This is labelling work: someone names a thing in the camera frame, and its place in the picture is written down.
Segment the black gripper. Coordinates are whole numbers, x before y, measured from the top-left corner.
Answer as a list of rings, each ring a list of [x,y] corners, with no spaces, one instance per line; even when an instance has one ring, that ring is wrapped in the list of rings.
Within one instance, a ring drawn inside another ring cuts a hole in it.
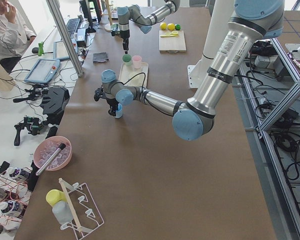
[[[99,99],[105,99],[107,104],[110,106],[108,110],[109,115],[115,117],[118,108],[118,101],[112,95],[106,93],[103,87],[99,87],[94,92],[94,100],[97,102]]]
[[[125,54],[128,54],[129,51],[129,37],[130,37],[130,30],[128,24],[118,24],[114,23],[111,25],[111,35],[118,36],[123,39],[123,50]]]

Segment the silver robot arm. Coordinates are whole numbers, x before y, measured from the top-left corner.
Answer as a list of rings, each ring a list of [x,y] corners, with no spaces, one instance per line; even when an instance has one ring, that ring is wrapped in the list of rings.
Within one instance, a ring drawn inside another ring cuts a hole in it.
[[[284,1],[217,0],[212,10],[207,39],[216,39],[210,66],[198,63],[199,87],[194,96],[181,102],[144,86],[129,86],[117,80],[112,70],[102,72],[102,86],[94,99],[105,99],[109,114],[119,105],[140,101],[172,117],[175,133],[192,141],[208,133],[214,124],[216,105],[232,82],[252,45],[261,39],[278,37],[283,29]]]
[[[180,7],[179,0],[165,0],[165,4],[147,16],[142,15],[141,8],[137,4],[117,7],[119,37],[123,40],[124,54],[129,52],[130,26],[132,21],[143,34],[151,31],[152,26],[163,21],[168,15],[175,13]]]

